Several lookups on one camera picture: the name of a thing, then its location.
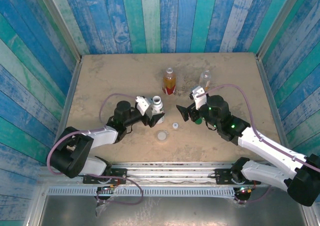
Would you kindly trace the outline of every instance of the orange juice bottle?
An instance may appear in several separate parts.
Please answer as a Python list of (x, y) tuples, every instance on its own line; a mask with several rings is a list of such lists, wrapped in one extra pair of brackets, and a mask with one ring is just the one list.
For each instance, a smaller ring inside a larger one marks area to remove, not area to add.
[(176, 91), (176, 74), (174, 70), (169, 67), (163, 76), (162, 90), (166, 95), (171, 95)]

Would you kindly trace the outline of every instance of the metal floor panel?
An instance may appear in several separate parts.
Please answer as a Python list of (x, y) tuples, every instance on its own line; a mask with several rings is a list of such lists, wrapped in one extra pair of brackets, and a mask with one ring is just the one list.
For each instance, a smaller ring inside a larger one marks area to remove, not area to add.
[[(254, 191), (253, 199), (265, 192)], [(117, 197), (135, 202), (137, 197)], [(302, 207), (273, 189), (262, 201), (239, 205), (216, 197), (145, 197), (135, 206), (110, 204), (96, 217), (93, 196), (47, 196), (42, 226), (304, 226)]]

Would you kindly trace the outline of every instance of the green bottle cap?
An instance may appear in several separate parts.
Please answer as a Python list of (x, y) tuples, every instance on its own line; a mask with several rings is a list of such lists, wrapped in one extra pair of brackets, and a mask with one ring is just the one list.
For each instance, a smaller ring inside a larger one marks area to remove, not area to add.
[(198, 118), (197, 121), (195, 121), (196, 125), (200, 125), (202, 123), (202, 118)]

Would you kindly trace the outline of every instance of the black bracket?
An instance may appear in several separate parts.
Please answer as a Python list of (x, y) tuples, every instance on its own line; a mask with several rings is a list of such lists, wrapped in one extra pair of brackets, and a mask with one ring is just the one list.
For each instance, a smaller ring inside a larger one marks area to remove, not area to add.
[(209, 178), (215, 179), (217, 185), (260, 185), (261, 182), (245, 179), (242, 182), (237, 182), (233, 178), (230, 168), (216, 168), (213, 174), (209, 174)]
[[(123, 177), (126, 178), (127, 177), (127, 172), (128, 170), (126, 168), (112, 168), (110, 171), (110, 175), (106, 175), (106, 176), (117, 176), (117, 177)], [(108, 185), (124, 185), (126, 183), (125, 180), (122, 179), (108, 179), (108, 178), (99, 178), (99, 177), (93, 177), (90, 175), (85, 175), (83, 177), (83, 184), (87, 185), (87, 184), (94, 184), (94, 185), (98, 185), (98, 184), (108, 184)]]

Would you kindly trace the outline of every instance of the white bottle lid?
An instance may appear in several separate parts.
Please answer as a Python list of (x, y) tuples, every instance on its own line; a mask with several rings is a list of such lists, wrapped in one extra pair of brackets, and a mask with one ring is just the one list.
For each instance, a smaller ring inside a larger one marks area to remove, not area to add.
[(167, 72), (168, 74), (172, 74), (172, 73), (174, 72), (174, 70), (173, 70), (171, 67), (169, 67), (169, 68), (166, 70), (166, 72)]
[(177, 128), (179, 127), (179, 124), (178, 124), (177, 122), (174, 122), (174, 123), (172, 124), (172, 127), (173, 127), (174, 129), (177, 129)]

